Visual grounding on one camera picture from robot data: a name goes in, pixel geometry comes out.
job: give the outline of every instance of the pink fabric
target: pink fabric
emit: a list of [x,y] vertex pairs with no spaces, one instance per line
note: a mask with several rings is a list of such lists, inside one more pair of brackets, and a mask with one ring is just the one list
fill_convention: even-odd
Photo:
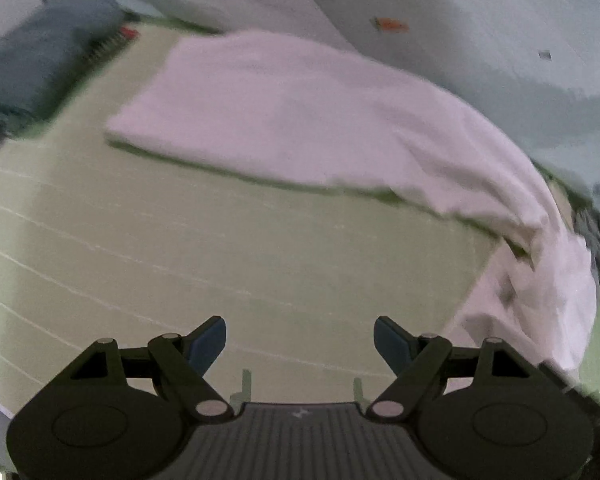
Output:
[[107,126],[111,139],[179,160],[310,186],[391,189],[480,222],[530,261],[507,263],[511,298],[495,288],[496,300],[469,298],[446,334],[480,345],[510,333],[520,349],[564,369],[580,365],[596,311],[584,241],[564,227],[526,155],[433,84],[281,34],[191,37]]

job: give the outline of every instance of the striped surface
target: striped surface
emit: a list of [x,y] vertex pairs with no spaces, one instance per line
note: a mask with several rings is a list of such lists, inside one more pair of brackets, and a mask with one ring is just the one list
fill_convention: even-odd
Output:
[[355,378],[372,398],[392,380],[376,316],[439,330],[494,239],[400,203],[107,146],[106,119],[182,34],[140,30],[43,134],[0,150],[1,408],[16,412],[97,338],[139,346],[212,314],[228,322],[207,376],[224,396],[246,368],[253,400],[352,400]]

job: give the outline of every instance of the beige mat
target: beige mat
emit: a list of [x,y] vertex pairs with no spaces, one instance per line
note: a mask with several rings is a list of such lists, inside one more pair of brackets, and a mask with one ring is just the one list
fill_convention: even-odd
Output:
[[144,345],[213,314],[229,342],[207,377],[224,396],[247,369],[254,400],[352,400],[355,378],[373,398],[392,380],[375,318],[440,330],[496,241],[107,146],[106,119],[183,33],[140,29],[42,135],[0,151],[0,405],[16,412],[97,338]]

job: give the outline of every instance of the pink cloth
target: pink cloth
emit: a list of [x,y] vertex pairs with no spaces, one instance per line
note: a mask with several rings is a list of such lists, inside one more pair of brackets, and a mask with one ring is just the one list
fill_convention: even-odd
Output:
[[[492,262],[490,295],[470,297],[445,335],[479,346],[507,334],[528,358],[580,365],[596,312],[584,241],[564,227],[527,156],[432,83],[281,34],[191,37],[107,127],[113,140],[179,160],[310,186],[391,189],[480,222],[530,260],[509,259],[504,273]],[[497,290],[506,286],[512,294]]]

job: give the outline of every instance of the orange patch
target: orange patch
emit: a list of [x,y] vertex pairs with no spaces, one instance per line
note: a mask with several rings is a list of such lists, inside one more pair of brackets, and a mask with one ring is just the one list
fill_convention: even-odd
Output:
[[374,18],[373,23],[383,32],[407,32],[409,25],[393,18]]

